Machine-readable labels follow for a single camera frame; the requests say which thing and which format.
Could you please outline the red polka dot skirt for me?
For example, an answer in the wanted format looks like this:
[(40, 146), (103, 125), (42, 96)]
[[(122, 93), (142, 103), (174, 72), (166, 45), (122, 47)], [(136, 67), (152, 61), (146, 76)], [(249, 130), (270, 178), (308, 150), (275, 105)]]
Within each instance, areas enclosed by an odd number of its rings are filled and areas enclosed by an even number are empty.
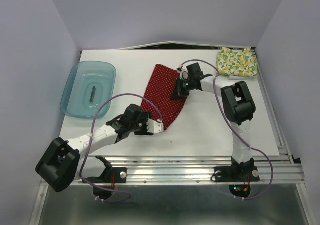
[(141, 103), (143, 111), (152, 112), (154, 120), (162, 121), (165, 131), (178, 118), (187, 101), (185, 97), (171, 99), (179, 77), (178, 71), (157, 64), (143, 96), (146, 100)]

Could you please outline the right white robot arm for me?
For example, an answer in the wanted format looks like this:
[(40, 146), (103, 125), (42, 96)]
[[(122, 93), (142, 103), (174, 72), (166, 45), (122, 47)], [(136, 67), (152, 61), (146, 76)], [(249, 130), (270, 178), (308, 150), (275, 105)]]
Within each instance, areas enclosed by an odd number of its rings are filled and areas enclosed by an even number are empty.
[(232, 132), (233, 151), (230, 166), (217, 166), (211, 179), (217, 183), (253, 180), (257, 171), (250, 141), (251, 121), (256, 105), (246, 82), (220, 80), (219, 74), (204, 74), (198, 63), (177, 69), (179, 78), (171, 95), (172, 100), (187, 98), (191, 91), (199, 90), (215, 96), (223, 119)]

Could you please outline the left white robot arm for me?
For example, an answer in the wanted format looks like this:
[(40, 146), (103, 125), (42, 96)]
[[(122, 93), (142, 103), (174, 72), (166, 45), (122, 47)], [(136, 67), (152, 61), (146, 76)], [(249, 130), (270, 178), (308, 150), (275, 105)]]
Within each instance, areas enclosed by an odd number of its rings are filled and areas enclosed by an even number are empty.
[(153, 113), (130, 104), (124, 114), (83, 136), (64, 140), (54, 139), (35, 167), (36, 173), (55, 192), (62, 192), (84, 174), (84, 165), (93, 152), (115, 145), (129, 137), (152, 136), (164, 131), (163, 122), (154, 120)]

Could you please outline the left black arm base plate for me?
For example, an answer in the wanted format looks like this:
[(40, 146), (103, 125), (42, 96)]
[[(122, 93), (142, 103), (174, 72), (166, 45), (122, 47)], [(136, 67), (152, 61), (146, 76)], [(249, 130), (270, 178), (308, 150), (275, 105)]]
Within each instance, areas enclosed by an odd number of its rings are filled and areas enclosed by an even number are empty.
[(86, 180), (93, 184), (125, 184), (127, 173), (126, 167), (105, 168), (101, 175), (90, 176)]

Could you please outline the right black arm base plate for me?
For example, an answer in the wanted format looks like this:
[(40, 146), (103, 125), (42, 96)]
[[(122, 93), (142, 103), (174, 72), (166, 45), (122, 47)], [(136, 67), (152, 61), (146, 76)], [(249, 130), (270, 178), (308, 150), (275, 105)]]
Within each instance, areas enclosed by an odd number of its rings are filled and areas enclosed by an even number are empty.
[(214, 168), (211, 181), (216, 183), (242, 183), (242, 182), (259, 182), (260, 176), (254, 176), (253, 171), (257, 171), (257, 167), (248, 169), (237, 169), (231, 166), (218, 166)]

